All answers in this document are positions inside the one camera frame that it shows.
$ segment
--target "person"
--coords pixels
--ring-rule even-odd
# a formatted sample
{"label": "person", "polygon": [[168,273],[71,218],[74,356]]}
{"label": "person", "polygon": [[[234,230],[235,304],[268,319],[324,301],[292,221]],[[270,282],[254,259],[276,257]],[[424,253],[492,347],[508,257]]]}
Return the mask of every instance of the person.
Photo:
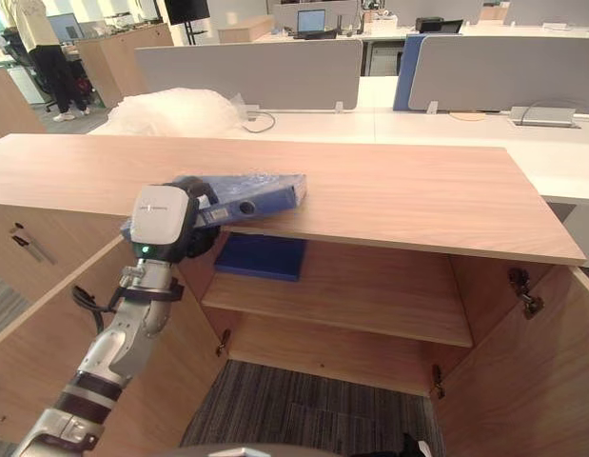
{"label": "person", "polygon": [[76,87],[43,0],[0,0],[0,10],[7,25],[17,28],[31,61],[49,83],[59,108],[53,120],[63,122],[76,118],[69,109],[70,100],[83,115],[88,115],[90,111]]}

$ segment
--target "white desk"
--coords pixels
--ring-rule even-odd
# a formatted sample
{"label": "white desk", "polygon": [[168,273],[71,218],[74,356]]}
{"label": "white desk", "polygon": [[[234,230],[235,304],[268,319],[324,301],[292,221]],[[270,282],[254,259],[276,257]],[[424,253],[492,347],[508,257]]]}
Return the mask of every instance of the white desk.
{"label": "white desk", "polygon": [[[406,35],[409,35],[411,33],[417,32],[414,30],[414,28],[395,27],[393,21],[382,20],[374,21],[372,23],[372,26],[361,35],[354,34],[350,37],[347,37],[345,35],[339,35],[337,39],[359,39],[364,42],[399,41],[404,40],[406,38]],[[565,36],[571,38],[589,38],[588,28],[552,30],[545,29],[543,27],[510,27],[502,24],[496,25],[491,23],[479,23],[473,26],[463,26],[461,27],[460,33],[462,35],[470,36]],[[293,39],[294,38],[292,38],[291,36],[287,36],[283,33],[279,33],[277,35],[267,33],[258,38],[255,42],[283,42],[291,41]]]}
{"label": "white desk", "polygon": [[[397,79],[363,77],[358,106],[352,111],[274,112],[277,123],[273,129],[260,134],[237,130],[228,136],[272,141],[504,147],[546,201],[579,205],[570,216],[571,225],[565,222],[565,226],[589,256],[589,122],[579,119],[581,129],[521,128],[513,126],[505,114],[470,122],[449,114],[393,111]],[[256,122],[260,127],[266,120]]]}

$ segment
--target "white sneaker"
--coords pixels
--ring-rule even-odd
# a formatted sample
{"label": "white sneaker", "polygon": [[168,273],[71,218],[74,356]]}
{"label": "white sneaker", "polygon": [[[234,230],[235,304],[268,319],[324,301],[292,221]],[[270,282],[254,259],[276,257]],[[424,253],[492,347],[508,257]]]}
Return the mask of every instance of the white sneaker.
{"label": "white sneaker", "polygon": [[53,121],[55,122],[73,121],[74,119],[76,119],[76,116],[69,111],[60,112],[58,115],[53,117]]}

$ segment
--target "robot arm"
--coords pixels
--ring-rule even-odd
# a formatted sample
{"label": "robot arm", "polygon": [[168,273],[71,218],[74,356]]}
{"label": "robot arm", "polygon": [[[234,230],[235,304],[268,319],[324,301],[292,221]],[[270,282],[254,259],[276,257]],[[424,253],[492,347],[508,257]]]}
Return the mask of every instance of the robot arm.
{"label": "robot arm", "polygon": [[171,266],[205,253],[218,235],[217,228],[194,228],[200,198],[217,203],[211,187],[197,178],[142,189],[131,218],[138,263],[124,268],[119,286],[123,301],[14,456],[73,456],[95,448],[119,396],[146,366],[171,302],[182,298],[184,288],[172,278]]}

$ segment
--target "white shirt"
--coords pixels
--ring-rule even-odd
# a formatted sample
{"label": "white shirt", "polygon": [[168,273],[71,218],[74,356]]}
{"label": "white shirt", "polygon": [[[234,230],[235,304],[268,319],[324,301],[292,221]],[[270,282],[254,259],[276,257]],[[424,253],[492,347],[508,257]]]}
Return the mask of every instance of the white shirt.
{"label": "white shirt", "polygon": [[59,45],[42,0],[0,0],[0,9],[9,27],[17,27],[28,52],[37,46]]}

